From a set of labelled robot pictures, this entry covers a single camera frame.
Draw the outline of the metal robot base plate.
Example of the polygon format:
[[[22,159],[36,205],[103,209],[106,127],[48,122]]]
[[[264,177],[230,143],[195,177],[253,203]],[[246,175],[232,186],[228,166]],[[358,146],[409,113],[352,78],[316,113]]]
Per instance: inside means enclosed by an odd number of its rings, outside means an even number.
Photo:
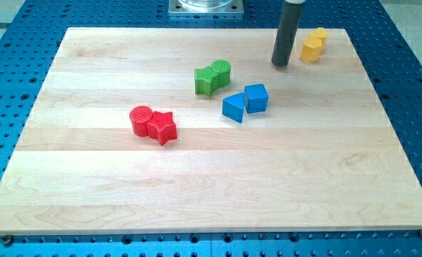
[[[169,14],[243,14],[243,0],[169,0]]]

